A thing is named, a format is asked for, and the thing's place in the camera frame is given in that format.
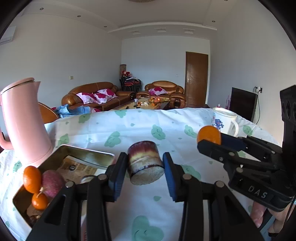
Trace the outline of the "right hand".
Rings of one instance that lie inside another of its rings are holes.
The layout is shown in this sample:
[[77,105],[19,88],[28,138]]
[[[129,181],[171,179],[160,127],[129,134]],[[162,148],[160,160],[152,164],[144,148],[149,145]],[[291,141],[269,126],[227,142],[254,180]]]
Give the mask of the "right hand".
[[[269,209],[269,212],[275,217],[274,223],[271,225],[271,227],[268,229],[269,233],[279,233],[281,229],[283,228],[285,224],[285,218],[287,216],[287,213],[289,211],[289,208],[291,207],[290,211],[293,211],[295,208],[295,204],[289,204],[285,210],[282,212],[275,212],[271,209]],[[250,214],[251,219],[255,223],[256,227],[259,228],[263,222],[263,215],[266,210],[266,207],[254,202],[252,206],[252,211]]]

